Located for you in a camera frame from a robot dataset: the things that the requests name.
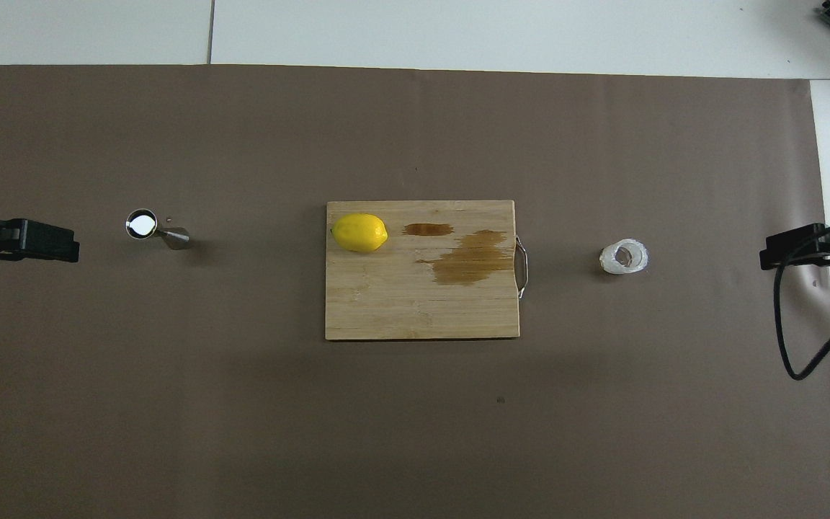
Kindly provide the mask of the steel jigger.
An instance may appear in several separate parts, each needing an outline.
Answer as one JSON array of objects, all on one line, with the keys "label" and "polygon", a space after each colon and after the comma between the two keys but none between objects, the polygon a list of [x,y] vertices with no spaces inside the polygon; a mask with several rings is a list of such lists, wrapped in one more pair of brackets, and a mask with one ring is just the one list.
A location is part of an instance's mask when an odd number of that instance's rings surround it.
[{"label": "steel jigger", "polygon": [[154,211],[137,209],[125,220],[125,232],[134,240],[159,239],[168,249],[182,251],[194,245],[190,234],[181,227],[165,226]]}]

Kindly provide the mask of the brown paper table mat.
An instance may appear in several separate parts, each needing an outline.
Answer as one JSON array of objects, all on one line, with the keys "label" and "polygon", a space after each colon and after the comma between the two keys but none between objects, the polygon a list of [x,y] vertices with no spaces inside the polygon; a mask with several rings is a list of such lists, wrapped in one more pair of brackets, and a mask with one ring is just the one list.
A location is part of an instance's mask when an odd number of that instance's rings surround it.
[{"label": "brown paper table mat", "polygon": [[[326,341],[329,201],[489,198],[520,338]],[[830,519],[758,262],[824,220],[806,80],[0,66],[10,218],[80,260],[0,262],[0,519]]]}]

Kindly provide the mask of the yellow lemon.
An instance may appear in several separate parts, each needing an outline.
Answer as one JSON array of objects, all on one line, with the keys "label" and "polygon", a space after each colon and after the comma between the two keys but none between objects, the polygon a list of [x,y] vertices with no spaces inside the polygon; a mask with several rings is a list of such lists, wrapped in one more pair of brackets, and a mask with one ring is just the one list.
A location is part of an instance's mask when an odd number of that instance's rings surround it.
[{"label": "yellow lemon", "polygon": [[335,221],[331,235],[342,249],[370,253],[385,245],[388,228],[383,220],[369,213],[350,213]]}]

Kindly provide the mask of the wooden cutting board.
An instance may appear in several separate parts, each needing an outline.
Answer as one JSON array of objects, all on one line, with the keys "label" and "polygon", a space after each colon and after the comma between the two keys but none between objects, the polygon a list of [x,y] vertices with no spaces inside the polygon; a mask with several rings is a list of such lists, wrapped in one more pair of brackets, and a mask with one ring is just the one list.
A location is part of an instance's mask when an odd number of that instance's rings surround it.
[{"label": "wooden cutting board", "polygon": [[327,340],[520,335],[514,201],[330,201],[327,229],[355,213],[380,218],[388,240],[360,253],[326,237]]}]

